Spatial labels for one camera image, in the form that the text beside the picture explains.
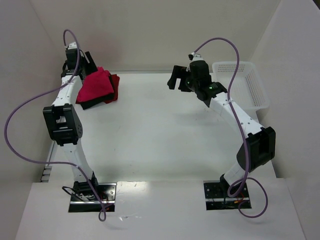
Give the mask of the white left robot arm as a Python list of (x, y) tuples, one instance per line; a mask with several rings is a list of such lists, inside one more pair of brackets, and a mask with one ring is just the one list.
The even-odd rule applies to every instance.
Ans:
[(50, 138), (61, 147), (73, 173), (71, 195), (80, 201), (96, 201), (98, 181), (90, 168), (81, 143), (83, 126), (74, 105), (84, 78), (82, 63), (86, 59), (71, 43), (65, 50), (61, 86), (57, 98), (42, 113)]

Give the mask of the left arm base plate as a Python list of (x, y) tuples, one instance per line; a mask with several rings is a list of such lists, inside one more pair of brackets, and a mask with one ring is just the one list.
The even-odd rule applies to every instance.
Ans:
[[(115, 211), (116, 183), (99, 183), (96, 192), (107, 212)], [(73, 187), (63, 186), (62, 189), (70, 196), (69, 213), (98, 213), (102, 208), (88, 183), (83, 186), (74, 183)]]

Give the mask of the pink t shirt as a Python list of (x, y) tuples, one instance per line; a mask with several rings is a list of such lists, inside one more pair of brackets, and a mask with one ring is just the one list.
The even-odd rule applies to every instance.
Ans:
[(97, 71), (87, 75), (78, 92), (76, 103), (85, 103), (113, 94), (114, 89), (109, 79), (110, 75), (110, 72), (104, 70), (103, 67), (98, 67)]

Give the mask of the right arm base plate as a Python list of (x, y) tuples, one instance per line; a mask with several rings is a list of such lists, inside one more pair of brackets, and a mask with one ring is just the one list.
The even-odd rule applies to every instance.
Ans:
[(237, 210), (239, 206), (241, 209), (252, 208), (247, 184), (236, 197), (229, 197), (227, 187), (219, 181), (204, 181), (203, 188), (207, 211)]

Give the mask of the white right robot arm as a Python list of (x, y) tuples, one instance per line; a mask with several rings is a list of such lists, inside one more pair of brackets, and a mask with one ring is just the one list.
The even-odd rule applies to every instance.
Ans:
[(207, 107), (219, 114), (242, 138), (236, 154), (236, 163), (221, 176), (228, 186), (240, 184), (244, 177), (275, 156), (276, 132), (263, 127), (228, 96), (228, 90), (212, 81), (209, 66), (203, 60), (192, 61), (189, 66), (175, 65), (167, 82), (169, 89), (194, 92)]

